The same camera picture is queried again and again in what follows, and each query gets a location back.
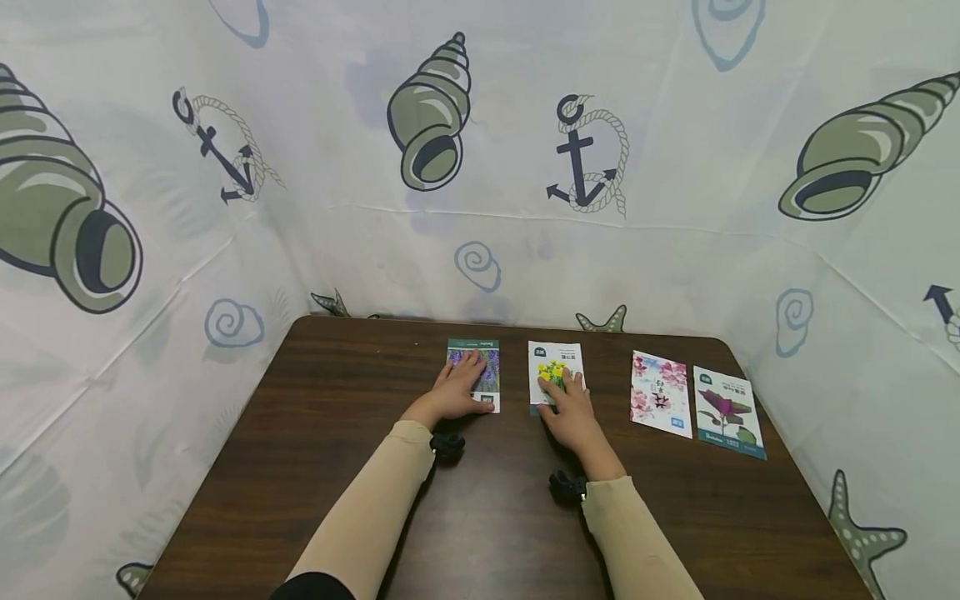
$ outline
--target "beige sleeve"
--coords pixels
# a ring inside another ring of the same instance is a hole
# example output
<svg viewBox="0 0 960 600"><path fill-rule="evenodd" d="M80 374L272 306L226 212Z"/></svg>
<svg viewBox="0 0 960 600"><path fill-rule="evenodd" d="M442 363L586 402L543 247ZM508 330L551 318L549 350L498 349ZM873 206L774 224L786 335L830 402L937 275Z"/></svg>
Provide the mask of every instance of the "beige sleeve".
<svg viewBox="0 0 960 600"><path fill-rule="evenodd" d="M374 600L434 454L430 431L402 420L327 513L287 579L319 571Z"/></svg>
<svg viewBox="0 0 960 600"><path fill-rule="evenodd" d="M616 600L703 600L632 477L587 483L583 510Z"/></svg>

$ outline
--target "rope illustration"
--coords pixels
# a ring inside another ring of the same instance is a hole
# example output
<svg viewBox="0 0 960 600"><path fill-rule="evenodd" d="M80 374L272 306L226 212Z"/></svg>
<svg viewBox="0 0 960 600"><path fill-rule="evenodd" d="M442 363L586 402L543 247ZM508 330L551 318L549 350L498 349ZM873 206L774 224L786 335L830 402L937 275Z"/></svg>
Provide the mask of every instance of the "rope illustration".
<svg viewBox="0 0 960 600"><path fill-rule="evenodd" d="M588 94L581 94L577 97L577 101L570 103L564 107L564 115L570 116L576 112L577 107L587 103L587 100L593 96ZM617 137L620 139L620 159L616 163L616 176L613 178L613 181L607 182L607 185L604 187L603 192L601 192L600 197L586 206L580 206L574 202L570 203L570 207L578 212L597 212L602 210L610 203L611 198L616 199L616 209L619 211L623 218L627 218L627 199L624 198L623 194L620 192L620 182L623 181L624 168L627 166L627 157L630 156L630 142L627 140L627 132L623 127L623 123L620 122L620 119L613 116L613 113L606 109L600 110L591 110L590 112L584 113L576 123L573 125L567 125L563 121L560 122L559 130L560 133L566 135L574 130L579 130L587 123L592 121L604 121L616 132ZM591 171L589 173L584 173L584 181L595 182L595 181L607 181L607 178L604 177L603 173L597 173ZM575 196L575 186L570 185L568 191L571 197Z"/></svg>
<svg viewBox="0 0 960 600"><path fill-rule="evenodd" d="M187 97L186 91L182 87L180 88L180 96L181 98ZM230 108L229 106L227 106L226 103L224 103L221 100L217 100L216 98L213 98L211 96L204 96L204 95L194 96L193 101L191 102L191 105L193 107L194 122L193 124L186 126L187 130L190 132L191 135L196 135L197 134L196 128L202 127L202 124L200 121L200 109L205 107L211 107L216 110L219 110L220 112L228 116L234 123L236 123L237 127L240 128L240 132L243 133L244 139L247 141L247 145L250 146L250 150L251 150L250 156L243 156L238 154L236 158L233 159L233 166L241 172L243 171L244 165L246 164L249 164L253 168L254 186L253 186L252 194L248 194L246 190L243 189L243 186L241 186L236 181L233 183L234 190L237 192L237 194L240 195L241 198L243 198L247 202L255 202L260 197L260 188L263 185L264 179L266 179L265 175L268 175L268 174L270 175L271 179L276 181L277 185L286 189L287 186L284 185L283 180L280 178L280 175L273 169L273 167L268 165L263 160L263 155L260 154L260 148L256 145L256 141L253 139L253 134L250 131L250 126L247 125L247 122L244 121L243 118L239 114L237 114L235 110L233 110L233 108Z"/></svg>

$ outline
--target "black clip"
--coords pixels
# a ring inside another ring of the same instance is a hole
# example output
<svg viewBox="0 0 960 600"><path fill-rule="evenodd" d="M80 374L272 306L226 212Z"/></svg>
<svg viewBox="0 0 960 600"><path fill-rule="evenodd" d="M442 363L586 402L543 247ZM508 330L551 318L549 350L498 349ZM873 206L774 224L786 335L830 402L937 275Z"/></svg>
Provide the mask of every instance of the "black clip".
<svg viewBox="0 0 960 600"><path fill-rule="evenodd" d="M570 479L565 471L558 470L550 475L550 493L557 503L576 506L587 499L587 478Z"/></svg>
<svg viewBox="0 0 960 600"><path fill-rule="evenodd" d="M467 441L459 433L435 433L430 440L430 447L441 463L454 463L464 453Z"/></svg>

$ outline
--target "hand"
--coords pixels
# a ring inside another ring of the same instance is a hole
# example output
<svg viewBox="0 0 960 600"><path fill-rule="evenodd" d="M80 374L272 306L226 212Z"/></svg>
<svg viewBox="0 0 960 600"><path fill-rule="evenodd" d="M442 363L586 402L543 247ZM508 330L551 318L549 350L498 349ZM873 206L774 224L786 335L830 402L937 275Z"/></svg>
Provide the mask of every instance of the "hand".
<svg viewBox="0 0 960 600"><path fill-rule="evenodd" d="M480 350L465 352L456 367L452 361L446 361L433 389L417 398L400 420L415 420L433 431L443 419L492 413L492 402L477 402L470 397L470 388L486 367Z"/></svg>
<svg viewBox="0 0 960 600"><path fill-rule="evenodd" d="M583 374L577 373L574 377L564 369L563 379L566 391L552 381L537 378L540 388L557 404L557 414L547 404L537 407L550 433L577 455L590 481L609 481L625 476L626 469L593 415L590 392L584 390Z"/></svg>

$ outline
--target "pink blossom illustration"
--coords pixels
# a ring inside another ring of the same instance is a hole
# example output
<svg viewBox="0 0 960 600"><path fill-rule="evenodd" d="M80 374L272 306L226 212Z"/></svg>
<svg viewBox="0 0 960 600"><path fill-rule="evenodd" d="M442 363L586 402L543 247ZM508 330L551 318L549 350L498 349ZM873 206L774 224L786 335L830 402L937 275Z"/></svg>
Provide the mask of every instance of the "pink blossom illustration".
<svg viewBox="0 0 960 600"><path fill-rule="evenodd" d="M630 418L631 420L646 420L654 412L654 407L647 401L647 395L641 390L630 391Z"/></svg>
<svg viewBox="0 0 960 600"><path fill-rule="evenodd" d="M634 356L634 375L637 377L642 377L643 372L647 370L647 366L643 364L642 356Z"/></svg>
<svg viewBox="0 0 960 600"><path fill-rule="evenodd" d="M686 389L686 365L671 360L663 361L660 367L660 378L667 385L679 390Z"/></svg>

